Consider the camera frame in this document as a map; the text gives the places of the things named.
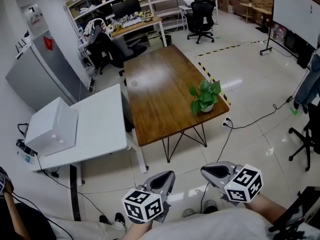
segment white box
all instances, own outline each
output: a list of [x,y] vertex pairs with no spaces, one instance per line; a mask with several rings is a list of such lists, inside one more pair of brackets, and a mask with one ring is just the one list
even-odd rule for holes
[[71,148],[76,143],[77,121],[77,111],[56,98],[32,116],[25,144],[41,156]]
[[164,212],[160,194],[132,188],[121,200],[126,215],[140,222],[149,222]]
[[224,190],[230,201],[250,203],[263,186],[261,171],[246,164]]

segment potted plant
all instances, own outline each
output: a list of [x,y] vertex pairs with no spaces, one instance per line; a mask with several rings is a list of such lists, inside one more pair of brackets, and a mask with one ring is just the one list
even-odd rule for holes
[[197,116],[199,111],[204,113],[210,112],[214,104],[218,102],[217,96],[221,92],[220,81],[209,83],[206,79],[203,79],[197,89],[192,84],[190,86],[190,94],[195,97],[195,101],[192,101],[190,109],[192,113]]

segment jeans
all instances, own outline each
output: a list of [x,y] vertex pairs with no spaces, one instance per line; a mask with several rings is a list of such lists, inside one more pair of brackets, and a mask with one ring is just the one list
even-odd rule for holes
[[320,94],[320,56],[315,55],[311,70],[295,95],[295,102],[308,107],[317,94]]

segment pants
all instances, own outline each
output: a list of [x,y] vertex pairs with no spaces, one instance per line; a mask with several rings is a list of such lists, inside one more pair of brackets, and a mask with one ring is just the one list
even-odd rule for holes
[[[49,219],[68,231],[74,240],[114,240],[122,238],[126,233],[126,227],[116,221],[113,225],[108,225],[101,222],[70,221],[52,217]],[[70,240],[65,231],[51,222],[50,225],[57,240]]]
[[320,94],[320,56],[315,55],[311,70],[295,95],[295,102],[308,107],[317,94]]

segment white shirt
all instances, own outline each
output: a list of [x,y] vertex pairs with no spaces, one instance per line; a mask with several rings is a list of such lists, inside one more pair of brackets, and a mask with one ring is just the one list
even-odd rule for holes
[[[216,211],[211,214],[195,214],[181,221],[164,223],[141,240],[272,240],[272,225],[258,213],[241,208]],[[302,224],[306,239],[317,239],[320,230]]]

